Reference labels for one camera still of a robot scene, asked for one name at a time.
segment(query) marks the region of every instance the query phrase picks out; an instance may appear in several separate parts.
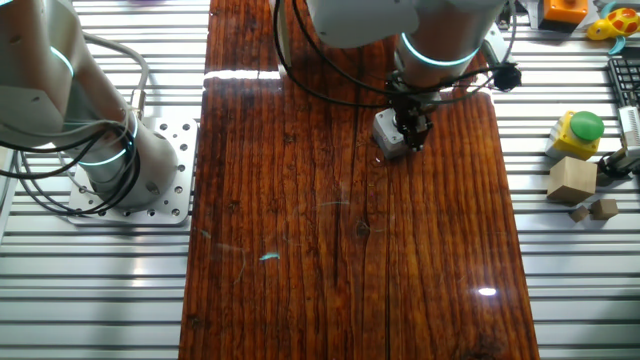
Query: wood grain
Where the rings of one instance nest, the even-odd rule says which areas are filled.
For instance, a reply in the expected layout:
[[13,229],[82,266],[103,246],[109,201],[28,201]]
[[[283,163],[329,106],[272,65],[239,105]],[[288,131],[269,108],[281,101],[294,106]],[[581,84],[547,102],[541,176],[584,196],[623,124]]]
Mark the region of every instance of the wood grain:
[[[267,1],[213,2],[207,71],[275,74],[271,31]],[[291,40],[303,82],[384,102]],[[350,50],[356,69],[327,49],[376,86],[392,52]],[[489,96],[441,107],[425,151],[390,162],[374,110],[265,77],[205,81],[180,359],[537,359]]]

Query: yellow toy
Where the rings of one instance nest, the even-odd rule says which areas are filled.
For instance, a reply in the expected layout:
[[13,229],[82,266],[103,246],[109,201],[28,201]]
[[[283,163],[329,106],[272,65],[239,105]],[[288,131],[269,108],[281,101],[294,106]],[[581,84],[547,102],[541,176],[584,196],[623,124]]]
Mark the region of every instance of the yellow toy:
[[605,6],[600,14],[602,19],[587,30],[587,36],[591,40],[616,38],[616,44],[609,50],[609,55],[620,53],[627,44],[627,36],[635,34],[640,26],[640,17],[635,10],[622,8],[611,12],[615,5],[614,1]]

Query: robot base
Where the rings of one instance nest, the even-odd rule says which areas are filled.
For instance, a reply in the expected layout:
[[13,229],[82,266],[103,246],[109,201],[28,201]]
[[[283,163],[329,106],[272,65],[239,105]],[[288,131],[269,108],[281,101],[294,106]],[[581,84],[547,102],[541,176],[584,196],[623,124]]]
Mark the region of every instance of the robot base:
[[[154,130],[164,136],[178,157],[178,170],[173,183],[163,196],[149,204],[146,210],[123,212],[114,208],[100,215],[79,218],[70,217],[69,221],[77,226],[180,226],[189,215],[191,189],[195,166],[195,154],[198,139],[198,124],[190,119],[186,121],[166,121],[158,119]],[[78,167],[75,179],[87,188],[89,179],[86,172]],[[75,185],[71,191],[69,207],[86,209],[102,200],[88,194]]]

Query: green button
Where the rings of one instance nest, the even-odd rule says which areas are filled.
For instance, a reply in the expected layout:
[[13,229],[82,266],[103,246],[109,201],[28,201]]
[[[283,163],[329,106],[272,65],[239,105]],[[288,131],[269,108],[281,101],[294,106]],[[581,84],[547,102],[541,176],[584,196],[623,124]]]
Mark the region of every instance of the green button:
[[602,119],[588,111],[580,111],[571,118],[571,131],[584,141],[595,141],[604,134],[604,123]]

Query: wooden cube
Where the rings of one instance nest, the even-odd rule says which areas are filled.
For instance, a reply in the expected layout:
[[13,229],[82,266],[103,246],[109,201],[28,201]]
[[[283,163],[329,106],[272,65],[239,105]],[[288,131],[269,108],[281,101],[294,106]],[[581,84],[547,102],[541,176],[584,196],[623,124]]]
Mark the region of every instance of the wooden cube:
[[565,157],[551,168],[547,198],[577,205],[596,193],[597,175],[596,164]]
[[587,209],[584,206],[580,206],[574,212],[572,212],[571,215],[569,215],[569,216],[571,216],[573,221],[580,222],[580,221],[586,219],[587,216],[589,216],[589,209]]
[[602,199],[591,205],[593,220],[609,220],[618,215],[618,202],[615,199]]

